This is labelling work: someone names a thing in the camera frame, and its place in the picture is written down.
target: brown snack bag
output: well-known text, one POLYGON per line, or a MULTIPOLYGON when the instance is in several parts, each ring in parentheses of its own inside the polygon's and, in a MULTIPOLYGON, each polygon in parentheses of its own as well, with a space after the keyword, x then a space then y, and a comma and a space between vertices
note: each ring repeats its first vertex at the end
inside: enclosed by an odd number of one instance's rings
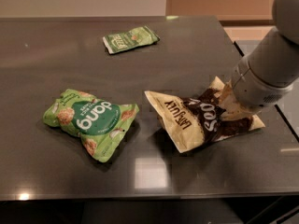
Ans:
POLYGON ((223 88, 222 81, 215 77, 198 99, 180 98, 153 91, 145 91, 145 94, 178 151, 182 153, 205 143, 217 142, 264 127, 256 115, 236 121, 222 121, 220 116, 225 110, 218 104, 223 88))

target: dark table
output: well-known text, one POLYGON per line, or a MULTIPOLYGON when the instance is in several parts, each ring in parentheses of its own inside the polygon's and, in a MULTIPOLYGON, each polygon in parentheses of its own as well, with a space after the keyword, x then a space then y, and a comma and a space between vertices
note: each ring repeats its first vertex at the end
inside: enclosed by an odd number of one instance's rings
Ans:
POLYGON ((266 128, 179 154, 144 91, 202 93, 240 55, 214 17, 0 20, 0 200, 299 194, 298 142, 273 107, 266 128), (157 45, 109 55, 102 36, 148 25, 157 45), (108 163, 42 122, 67 88, 140 112, 108 163))

